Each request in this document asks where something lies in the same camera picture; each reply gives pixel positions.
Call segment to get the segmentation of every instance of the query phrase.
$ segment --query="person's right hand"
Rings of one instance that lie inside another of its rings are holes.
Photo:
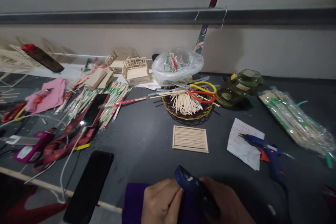
[[[234,190],[212,178],[200,178],[220,209],[220,220],[206,215],[210,224],[255,224]]]

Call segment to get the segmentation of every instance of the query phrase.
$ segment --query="red-handled scissors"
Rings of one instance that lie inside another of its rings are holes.
[[[175,86],[178,86],[180,88],[183,88],[183,89],[186,89],[188,91],[188,93],[198,102],[200,103],[213,103],[215,100],[216,100],[216,97],[215,97],[215,93],[217,92],[217,89],[214,85],[212,85],[210,82],[195,82],[194,84],[185,84],[185,83],[179,83],[179,82],[172,82],[172,81],[169,81],[169,80],[166,80],[166,82],[168,83],[171,83]],[[204,88],[201,88],[199,86],[197,86],[196,84],[204,84],[204,85],[209,85],[210,87],[213,88],[213,91],[209,91],[209,90],[206,90]],[[202,90],[202,91],[197,91],[197,90],[192,90],[192,88],[197,88],[199,90]],[[212,99],[207,101],[207,100],[201,100],[201,99],[198,99],[196,97],[196,95],[194,95],[194,93],[196,94],[199,94],[199,95],[209,95],[209,96],[212,96]]]

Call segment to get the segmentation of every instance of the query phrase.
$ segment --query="wooden stick square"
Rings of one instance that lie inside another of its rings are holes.
[[[173,149],[209,153],[206,135],[206,129],[174,125]]]

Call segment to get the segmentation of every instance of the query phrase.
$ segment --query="purple cloth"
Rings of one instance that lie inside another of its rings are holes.
[[[150,184],[129,183],[126,187],[125,201],[122,208],[122,224],[141,224],[144,191]],[[178,224],[203,223],[204,215],[198,206],[197,198],[184,192],[178,213]]]

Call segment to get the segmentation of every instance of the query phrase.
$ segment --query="red cap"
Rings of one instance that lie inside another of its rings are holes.
[[[22,51],[30,54],[33,54],[37,49],[38,47],[35,46],[34,44],[24,44],[21,46]]]

